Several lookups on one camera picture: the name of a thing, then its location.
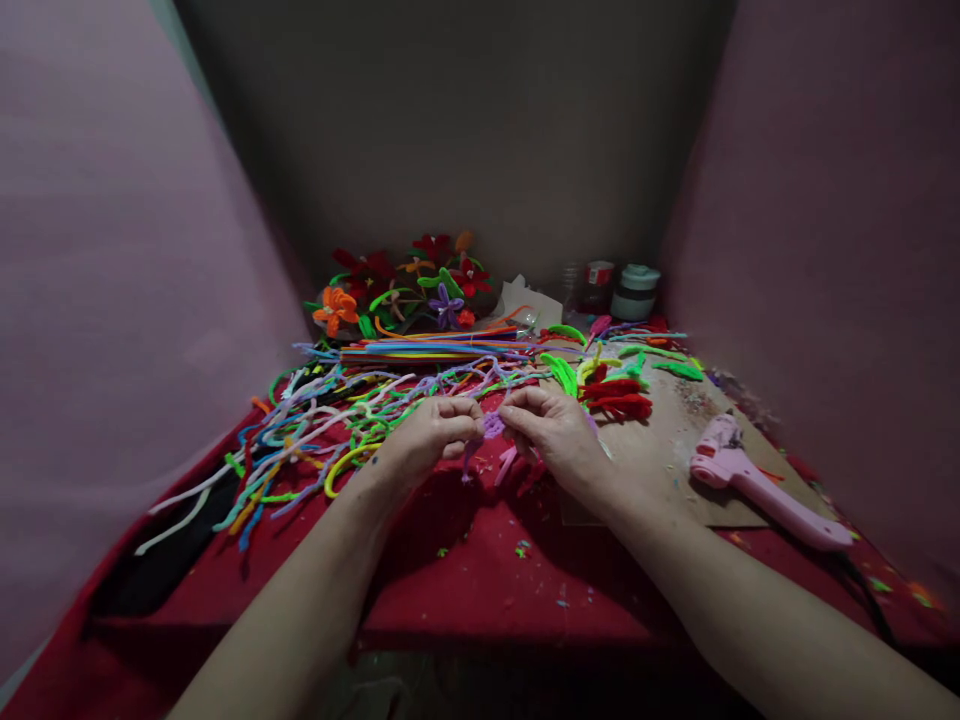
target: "container lid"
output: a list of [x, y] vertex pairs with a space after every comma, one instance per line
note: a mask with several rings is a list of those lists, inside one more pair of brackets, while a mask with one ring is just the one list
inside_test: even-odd
[[630, 290], [653, 290], [660, 279], [660, 271], [646, 265], [630, 263], [620, 274], [620, 282]]

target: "left hand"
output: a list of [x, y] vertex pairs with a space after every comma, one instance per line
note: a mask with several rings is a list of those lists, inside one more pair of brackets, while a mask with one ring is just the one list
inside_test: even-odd
[[429, 397], [384, 440], [375, 458], [412, 489], [441, 458], [456, 460], [467, 442], [482, 439], [483, 411], [476, 400]]

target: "gray wall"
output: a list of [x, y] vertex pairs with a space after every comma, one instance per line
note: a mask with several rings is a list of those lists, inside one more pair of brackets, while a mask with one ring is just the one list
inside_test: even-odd
[[729, 3], [180, 0], [317, 282], [473, 229], [494, 272], [656, 257]]

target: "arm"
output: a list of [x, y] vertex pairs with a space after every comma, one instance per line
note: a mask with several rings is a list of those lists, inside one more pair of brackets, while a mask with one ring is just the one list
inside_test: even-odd
[[960, 717], [960, 701], [832, 607], [618, 469], [573, 398], [526, 388], [501, 409], [518, 450], [603, 520], [707, 662], [768, 717]]
[[441, 456], [482, 437], [476, 401], [425, 400], [257, 595], [170, 720], [296, 717], [349, 649], [396, 512]]

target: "forearm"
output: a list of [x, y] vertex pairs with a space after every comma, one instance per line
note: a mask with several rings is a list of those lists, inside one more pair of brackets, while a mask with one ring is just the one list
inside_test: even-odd
[[344, 656], [388, 525], [390, 471], [357, 473], [194, 678], [171, 718], [291, 718]]
[[706, 660], [765, 715], [957, 717], [953, 695], [832, 607], [634, 479], [610, 485], [591, 509]]

